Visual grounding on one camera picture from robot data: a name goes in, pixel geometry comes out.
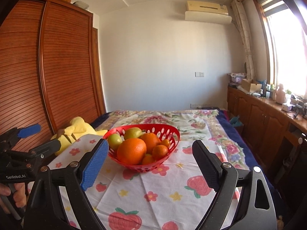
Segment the human hand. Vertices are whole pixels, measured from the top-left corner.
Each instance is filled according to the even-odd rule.
[[[15,201],[16,207],[22,208],[27,203],[25,184],[15,183],[14,187],[16,189],[16,192],[13,194],[13,199]],[[11,194],[10,188],[0,183],[0,195],[9,196],[10,194]],[[3,208],[6,214],[10,213],[10,211],[7,209],[1,198],[0,198],[0,206]]]

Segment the air conditioner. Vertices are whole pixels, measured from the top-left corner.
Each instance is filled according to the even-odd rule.
[[[187,10],[185,12],[186,21],[201,21],[209,23],[230,24],[231,16],[228,15],[226,5],[203,2],[187,1]]]

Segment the stuffed animal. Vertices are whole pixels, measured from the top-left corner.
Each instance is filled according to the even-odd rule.
[[[58,130],[57,134],[51,138],[57,138],[61,142],[61,149],[56,152],[55,155],[58,156],[61,154],[68,146],[83,135],[94,134],[103,137],[106,133],[107,130],[95,131],[95,129],[89,123],[86,123],[82,117],[75,117],[70,121],[70,126]]]

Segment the wooden wardrobe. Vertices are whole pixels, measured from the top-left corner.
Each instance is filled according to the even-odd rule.
[[[62,0],[20,0],[0,27],[0,134],[41,125],[27,151],[81,116],[105,113],[93,14]]]

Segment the beige curtain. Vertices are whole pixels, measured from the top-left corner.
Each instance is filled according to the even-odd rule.
[[[239,31],[244,45],[245,50],[245,61],[247,67],[247,78],[256,79],[256,70],[253,62],[252,51],[251,51],[251,33],[248,25],[248,20],[243,7],[242,2],[233,0],[231,2],[234,16],[239,26]]]

